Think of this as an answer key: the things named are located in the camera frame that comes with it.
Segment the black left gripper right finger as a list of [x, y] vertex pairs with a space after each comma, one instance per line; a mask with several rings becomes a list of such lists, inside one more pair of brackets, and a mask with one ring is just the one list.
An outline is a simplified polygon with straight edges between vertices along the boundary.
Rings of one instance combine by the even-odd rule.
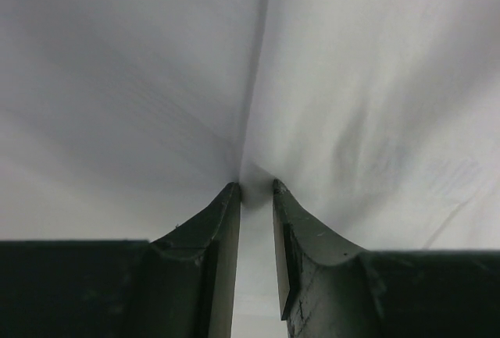
[[280, 317], [291, 337], [496, 337], [497, 251], [368, 251], [273, 181]]

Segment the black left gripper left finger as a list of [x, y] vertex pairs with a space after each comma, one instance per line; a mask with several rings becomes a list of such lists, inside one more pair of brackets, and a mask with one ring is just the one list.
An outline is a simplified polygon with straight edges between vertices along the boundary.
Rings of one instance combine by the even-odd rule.
[[241, 189], [154, 241], [1, 244], [4, 337], [229, 337]]

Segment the white t-shirt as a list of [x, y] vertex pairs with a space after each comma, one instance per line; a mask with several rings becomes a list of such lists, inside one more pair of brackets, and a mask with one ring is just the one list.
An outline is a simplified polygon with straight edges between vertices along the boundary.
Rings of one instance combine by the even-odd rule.
[[235, 337], [283, 337], [272, 182], [367, 249], [499, 246], [499, 0], [1, 0], [1, 237], [154, 240], [243, 190]]

